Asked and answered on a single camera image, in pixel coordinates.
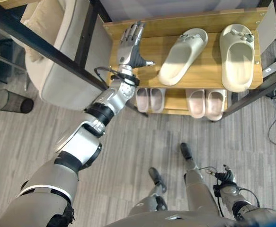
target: shoe rack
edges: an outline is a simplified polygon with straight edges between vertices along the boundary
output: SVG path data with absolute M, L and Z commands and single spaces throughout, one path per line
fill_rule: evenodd
M 140 87 L 166 88 L 165 108 L 162 113 L 189 115 L 185 95 L 186 88 L 225 89 L 222 84 L 220 33 L 230 24 L 243 24 L 255 36 L 254 75 L 250 86 L 250 89 L 255 89 L 263 83 L 256 28 L 266 12 L 267 8 L 232 9 L 142 20 L 142 22 L 146 22 L 146 27 L 140 42 L 140 53 L 144 59 L 152 60 L 156 65 L 134 69 L 134 74 L 140 79 Z M 104 28 L 113 39 L 110 66 L 115 70 L 118 68 L 116 52 L 119 39 L 125 29 L 134 22 L 135 20 L 127 20 L 104 24 Z M 207 46 L 180 82 L 173 86 L 161 84 L 157 75 L 170 49 L 182 33 L 194 27 L 204 29 L 207 32 Z M 227 99 L 225 99 L 225 109 L 227 109 Z

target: robot forearm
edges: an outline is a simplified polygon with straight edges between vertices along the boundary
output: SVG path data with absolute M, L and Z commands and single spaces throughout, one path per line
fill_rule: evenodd
M 144 24 L 135 23 L 125 31 L 118 51 L 119 70 L 114 71 L 111 87 L 66 130 L 56 145 L 58 154 L 23 184 L 19 196 L 0 219 L 0 227 L 66 227 L 72 222 L 79 171 L 97 158 L 102 149 L 99 137 L 133 97 L 139 80 L 132 69 L 153 64 L 145 61 L 137 51 L 143 28 Z

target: black mesh trash can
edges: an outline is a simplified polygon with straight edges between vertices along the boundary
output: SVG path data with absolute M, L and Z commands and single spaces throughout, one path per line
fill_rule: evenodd
M 10 92 L 6 89 L 0 90 L 0 111 L 27 114 L 34 107 L 34 101 L 30 98 Z

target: robot finger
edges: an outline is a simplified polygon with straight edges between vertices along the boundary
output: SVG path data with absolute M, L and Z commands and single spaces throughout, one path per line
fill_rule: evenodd
M 124 34 L 123 41 L 128 40 L 128 35 L 129 35 L 129 33 L 130 33 L 130 30 L 131 30 L 130 28 L 128 28 L 128 29 L 125 30 L 125 34 Z
M 136 31 L 137 27 L 138 27 L 138 22 L 132 24 L 130 32 L 129 32 L 128 39 L 131 39 L 133 37 L 134 32 Z
M 122 36 L 121 36 L 121 39 L 120 39 L 120 44 L 122 44 L 122 43 L 123 43 L 123 41 L 125 41 L 125 40 L 126 40 L 126 39 L 124 39 L 126 31 L 127 31 L 127 30 L 125 30 L 125 31 L 123 32 Z
M 145 23 L 141 23 L 136 31 L 134 32 L 134 36 L 133 36 L 133 39 L 135 40 L 136 44 L 140 41 L 141 39 L 141 36 L 142 36 L 142 33 L 143 33 L 143 30 L 144 30 L 144 27 L 145 27 Z

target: slide sandal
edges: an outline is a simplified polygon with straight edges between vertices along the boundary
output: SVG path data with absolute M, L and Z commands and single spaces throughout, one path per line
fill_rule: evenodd
M 182 34 L 161 67 L 159 81 L 167 86 L 178 83 L 205 48 L 207 41 L 206 31 L 200 28 L 192 28 Z
M 151 88 L 151 108 L 154 113 L 161 113 L 165 106 L 165 88 Z
M 222 83 L 232 92 L 247 90 L 253 78 L 254 36 L 244 25 L 227 26 L 220 36 Z
M 187 106 L 190 115 L 201 118 L 205 115 L 205 91 L 204 89 L 186 89 Z
M 146 113 L 149 108 L 148 89 L 141 87 L 136 89 L 137 108 L 141 113 Z
M 212 89 L 205 91 L 206 116 L 211 121 L 222 118 L 226 97 L 225 89 Z

